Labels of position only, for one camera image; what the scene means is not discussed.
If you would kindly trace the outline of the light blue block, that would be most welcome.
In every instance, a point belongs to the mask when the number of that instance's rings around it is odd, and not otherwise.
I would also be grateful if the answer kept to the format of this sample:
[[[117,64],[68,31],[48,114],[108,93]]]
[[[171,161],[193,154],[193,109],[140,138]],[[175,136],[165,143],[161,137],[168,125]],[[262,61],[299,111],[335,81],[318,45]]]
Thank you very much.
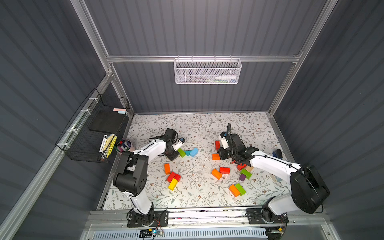
[[[190,156],[191,157],[195,157],[199,152],[199,149],[198,148],[194,148],[191,152],[190,152]]]

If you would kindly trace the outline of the red small block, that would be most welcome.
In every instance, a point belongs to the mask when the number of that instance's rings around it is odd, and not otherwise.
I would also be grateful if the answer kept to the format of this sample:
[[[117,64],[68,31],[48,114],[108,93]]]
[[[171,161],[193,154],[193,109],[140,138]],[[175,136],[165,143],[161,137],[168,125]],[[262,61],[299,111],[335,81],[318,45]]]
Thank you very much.
[[[174,179],[176,179],[178,182],[181,180],[181,176],[178,174],[175,174]]]

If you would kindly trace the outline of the red long block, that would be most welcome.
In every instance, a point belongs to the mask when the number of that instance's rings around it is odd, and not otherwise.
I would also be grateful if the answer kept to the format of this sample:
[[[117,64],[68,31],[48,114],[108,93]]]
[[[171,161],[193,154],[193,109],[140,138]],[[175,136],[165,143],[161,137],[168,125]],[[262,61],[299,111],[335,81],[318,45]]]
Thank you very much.
[[[170,175],[169,175],[168,178],[167,178],[167,181],[168,181],[169,183],[171,183],[172,180],[175,178],[175,175],[176,175],[176,173],[171,172]]]

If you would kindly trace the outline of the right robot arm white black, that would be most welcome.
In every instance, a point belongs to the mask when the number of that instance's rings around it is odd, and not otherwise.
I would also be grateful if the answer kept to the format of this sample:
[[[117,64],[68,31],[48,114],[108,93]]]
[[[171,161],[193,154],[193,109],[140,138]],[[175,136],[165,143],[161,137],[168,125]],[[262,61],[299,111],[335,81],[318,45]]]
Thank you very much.
[[[301,210],[313,214],[329,197],[330,190],[313,165],[300,165],[270,156],[255,147],[245,147],[237,134],[220,133],[221,160],[232,159],[237,165],[246,165],[266,171],[289,184],[289,192],[270,198],[263,212],[271,216]]]

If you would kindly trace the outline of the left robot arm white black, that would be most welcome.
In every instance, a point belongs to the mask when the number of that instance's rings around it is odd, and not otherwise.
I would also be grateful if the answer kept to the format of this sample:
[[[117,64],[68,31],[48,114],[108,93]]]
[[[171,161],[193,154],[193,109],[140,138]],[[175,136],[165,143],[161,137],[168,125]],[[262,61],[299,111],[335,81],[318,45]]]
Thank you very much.
[[[157,157],[175,160],[178,149],[186,142],[173,129],[166,129],[161,136],[154,137],[142,148],[122,154],[113,178],[113,186],[126,195],[133,204],[133,211],[140,216],[149,217],[154,210],[145,186],[148,179],[149,163]]]

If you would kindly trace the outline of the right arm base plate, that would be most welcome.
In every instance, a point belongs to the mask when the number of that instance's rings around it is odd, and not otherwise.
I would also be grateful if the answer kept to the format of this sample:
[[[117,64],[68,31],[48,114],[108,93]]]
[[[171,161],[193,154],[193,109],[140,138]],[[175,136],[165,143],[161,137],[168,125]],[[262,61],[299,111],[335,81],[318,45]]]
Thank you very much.
[[[249,224],[288,224],[288,214],[275,215],[267,208],[247,208],[246,217]]]

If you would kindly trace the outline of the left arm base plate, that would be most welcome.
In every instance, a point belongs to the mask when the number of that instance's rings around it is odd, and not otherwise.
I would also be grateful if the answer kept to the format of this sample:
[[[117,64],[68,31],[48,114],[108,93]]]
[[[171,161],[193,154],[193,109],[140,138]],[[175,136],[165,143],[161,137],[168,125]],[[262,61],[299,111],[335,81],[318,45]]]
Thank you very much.
[[[169,220],[169,212],[163,211],[150,211],[148,215],[142,215],[135,211],[127,213],[127,227],[128,228],[155,228],[167,227]]]

